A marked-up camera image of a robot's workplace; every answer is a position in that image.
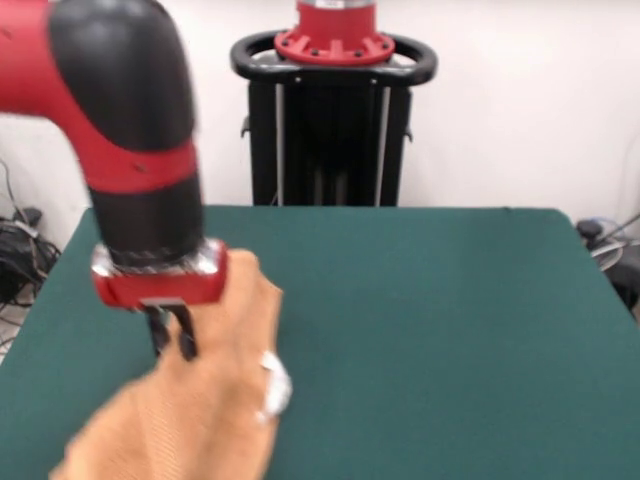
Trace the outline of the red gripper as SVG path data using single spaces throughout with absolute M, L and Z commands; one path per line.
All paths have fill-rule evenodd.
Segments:
M 228 249 L 218 239 L 206 239 L 192 254 L 166 266 L 126 272 L 113 263 L 107 248 L 98 244 L 91 257 L 91 277 L 101 300 L 122 309 L 145 307 L 153 350 L 160 356 L 170 343 L 166 312 L 172 306 L 180 326 L 179 347 L 185 360 L 197 357 L 193 318 L 186 305 L 215 303 L 224 290 Z

